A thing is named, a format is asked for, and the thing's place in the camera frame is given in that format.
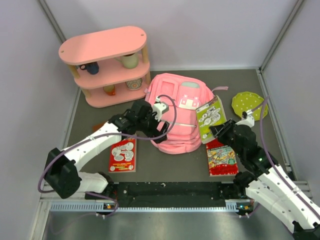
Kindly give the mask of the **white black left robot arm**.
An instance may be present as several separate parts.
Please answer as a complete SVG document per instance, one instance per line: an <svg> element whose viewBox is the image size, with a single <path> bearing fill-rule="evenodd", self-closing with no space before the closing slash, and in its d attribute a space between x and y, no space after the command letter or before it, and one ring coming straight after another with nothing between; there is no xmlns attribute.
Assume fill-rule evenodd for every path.
<svg viewBox="0 0 320 240"><path fill-rule="evenodd" d="M104 150L126 137L132 137L136 132L144 133L147 140L159 143L165 141L170 124L163 122L161 129L158 129L158 125L169 108L159 97L154 104L143 99L136 100L131 108L111 117L82 141L63 150L51 150L41 179L62 199L85 192L109 198L114 191L110 177L104 173L82 172L82 168Z"/></svg>

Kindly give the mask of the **red colourful comic book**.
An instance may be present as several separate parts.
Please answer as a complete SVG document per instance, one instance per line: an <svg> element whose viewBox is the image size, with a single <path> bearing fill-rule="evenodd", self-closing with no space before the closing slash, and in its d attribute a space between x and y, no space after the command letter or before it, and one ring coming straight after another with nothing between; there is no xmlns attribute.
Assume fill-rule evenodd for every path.
<svg viewBox="0 0 320 240"><path fill-rule="evenodd" d="M217 139L206 145L210 177L235 176L239 172L234 150Z"/></svg>

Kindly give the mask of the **green cover paperback book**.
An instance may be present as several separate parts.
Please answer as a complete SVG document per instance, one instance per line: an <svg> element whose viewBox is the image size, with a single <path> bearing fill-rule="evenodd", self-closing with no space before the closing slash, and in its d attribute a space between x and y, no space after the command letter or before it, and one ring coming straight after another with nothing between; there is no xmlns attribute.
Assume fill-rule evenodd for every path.
<svg viewBox="0 0 320 240"><path fill-rule="evenodd" d="M216 95L212 100L198 107L195 112L201 142L207 144L215 139L210 127L222 125L227 121L222 101Z"/></svg>

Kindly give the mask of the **pink student backpack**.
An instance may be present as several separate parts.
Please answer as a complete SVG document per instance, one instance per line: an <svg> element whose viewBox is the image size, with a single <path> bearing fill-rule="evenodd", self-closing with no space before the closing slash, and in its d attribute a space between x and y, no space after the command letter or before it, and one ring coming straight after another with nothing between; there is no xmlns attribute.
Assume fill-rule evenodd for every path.
<svg viewBox="0 0 320 240"><path fill-rule="evenodd" d="M145 100L154 104L156 97L169 106L168 112L161 117L158 125L160 130L165 121L172 124L176 117L173 128L166 135L167 140L161 143L151 143L161 152L171 155L190 153L195 151L202 144L201 135L196 117L196 109L212 100L215 95L213 90L196 78L162 73L156 75L146 92Z"/></svg>

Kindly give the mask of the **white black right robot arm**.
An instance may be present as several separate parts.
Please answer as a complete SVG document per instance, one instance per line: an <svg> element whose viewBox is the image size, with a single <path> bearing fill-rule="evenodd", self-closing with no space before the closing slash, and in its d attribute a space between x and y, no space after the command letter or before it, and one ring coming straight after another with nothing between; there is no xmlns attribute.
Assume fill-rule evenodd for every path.
<svg viewBox="0 0 320 240"><path fill-rule="evenodd" d="M245 167L236 174L233 192L259 203L290 231L296 240L320 238L320 208L289 178L271 154L258 145L247 123L230 119L211 126L212 135L231 147Z"/></svg>

